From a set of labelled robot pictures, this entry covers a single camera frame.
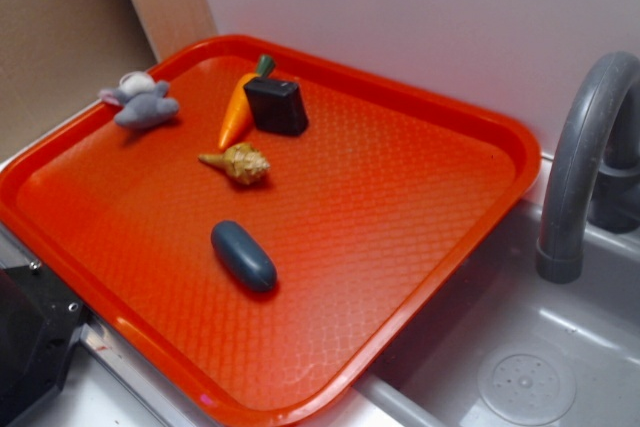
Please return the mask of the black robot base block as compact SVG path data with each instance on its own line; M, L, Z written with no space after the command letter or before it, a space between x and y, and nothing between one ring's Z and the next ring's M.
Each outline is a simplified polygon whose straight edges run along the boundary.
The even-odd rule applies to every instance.
M1 270L1 424L59 395L86 322L83 301L46 266Z

